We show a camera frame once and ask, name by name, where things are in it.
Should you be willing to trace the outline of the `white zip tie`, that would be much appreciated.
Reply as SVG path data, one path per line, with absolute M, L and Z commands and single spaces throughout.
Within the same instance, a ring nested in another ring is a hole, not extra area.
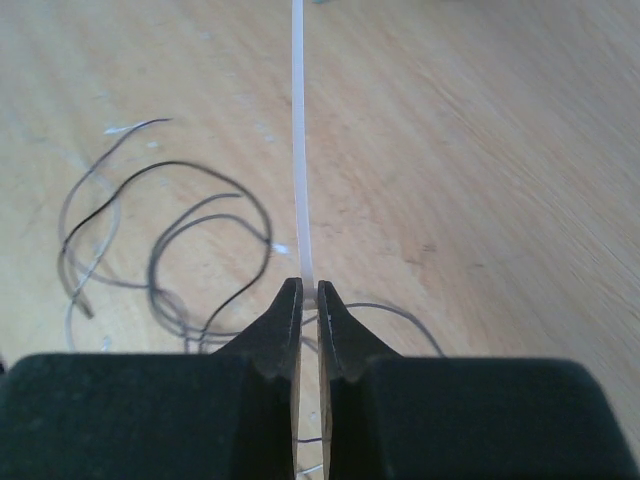
M 314 282 L 305 128 L 305 64 L 304 64 L 304 2 L 291 2 L 291 102 L 292 149 L 296 230 L 300 277 L 303 287 L 303 308 L 316 307 Z

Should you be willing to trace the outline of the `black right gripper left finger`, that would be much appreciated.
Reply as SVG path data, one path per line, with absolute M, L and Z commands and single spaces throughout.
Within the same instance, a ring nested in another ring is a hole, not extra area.
M 211 354 L 62 354 L 1 378 L 5 479 L 292 479 L 302 283 Z

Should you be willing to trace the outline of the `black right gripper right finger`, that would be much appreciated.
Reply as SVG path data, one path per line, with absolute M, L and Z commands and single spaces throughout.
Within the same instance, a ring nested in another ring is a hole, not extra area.
M 599 382 L 559 358 L 407 357 L 318 286 L 329 479 L 635 479 Z

